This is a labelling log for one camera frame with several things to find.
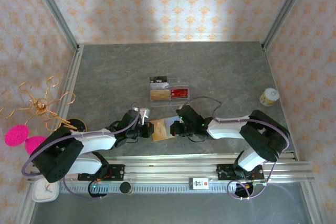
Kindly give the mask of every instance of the gold wire ornament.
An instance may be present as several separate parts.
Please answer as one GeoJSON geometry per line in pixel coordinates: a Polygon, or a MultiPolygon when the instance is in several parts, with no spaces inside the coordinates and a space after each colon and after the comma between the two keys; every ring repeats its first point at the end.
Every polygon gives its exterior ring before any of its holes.
{"type": "Polygon", "coordinates": [[[29,96],[31,98],[31,100],[29,100],[30,106],[27,107],[27,108],[14,109],[11,112],[11,114],[9,114],[8,116],[3,116],[2,115],[2,111],[5,109],[4,107],[2,107],[0,109],[0,118],[5,118],[6,119],[6,118],[11,117],[16,111],[28,110],[31,114],[31,117],[25,122],[25,125],[27,125],[27,123],[31,119],[33,119],[34,117],[39,116],[39,117],[44,119],[44,122],[46,124],[46,128],[47,128],[48,131],[57,130],[61,126],[61,124],[63,124],[65,127],[68,127],[72,130],[77,130],[77,128],[72,126],[69,121],[67,121],[63,118],[60,118],[55,112],[49,110],[50,105],[52,105],[53,103],[62,101],[62,100],[64,100],[62,102],[64,105],[72,104],[76,99],[75,94],[73,92],[66,92],[61,96],[60,99],[56,99],[56,100],[53,100],[53,101],[49,102],[49,100],[47,99],[48,91],[50,90],[50,88],[54,88],[57,85],[59,85],[61,83],[61,81],[60,81],[60,78],[58,76],[51,76],[51,77],[48,78],[46,83],[47,83],[48,88],[46,90],[44,98],[37,98],[37,99],[30,92],[30,89],[32,89],[32,87],[33,87],[32,83],[30,81],[26,81],[26,82],[21,83],[18,87],[18,91],[21,94],[29,94],[29,96]]]}

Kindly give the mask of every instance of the pink sponge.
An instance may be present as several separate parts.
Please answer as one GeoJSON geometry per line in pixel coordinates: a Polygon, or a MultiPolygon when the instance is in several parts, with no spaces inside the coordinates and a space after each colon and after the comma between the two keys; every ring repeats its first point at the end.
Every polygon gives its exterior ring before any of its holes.
{"type": "Polygon", "coordinates": [[[5,135],[5,143],[8,146],[17,146],[24,141],[29,136],[29,128],[25,125],[19,124],[11,128],[5,135]]]}
{"type": "Polygon", "coordinates": [[[25,149],[30,155],[33,151],[47,139],[45,136],[32,136],[26,140],[25,149]]]}

